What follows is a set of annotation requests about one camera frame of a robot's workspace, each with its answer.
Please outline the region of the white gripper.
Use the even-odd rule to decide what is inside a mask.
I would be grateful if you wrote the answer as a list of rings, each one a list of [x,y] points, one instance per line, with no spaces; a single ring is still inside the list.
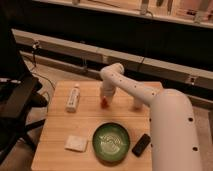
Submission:
[[[107,99],[112,99],[114,94],[116,92],[116,88],[111,85],[110,83],[103,81],[100,86],[100,97],[101,100],[101,107],[102,108],[108,108],[109,104]]]

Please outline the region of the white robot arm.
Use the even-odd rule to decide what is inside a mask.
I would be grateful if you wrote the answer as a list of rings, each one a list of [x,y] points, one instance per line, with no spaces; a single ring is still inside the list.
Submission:
[[[152,171],[203,171],[193,107],[184,93],[130,79],[120,63],[102,68],[100,77],[107,100],[119,87],[150,108]]]

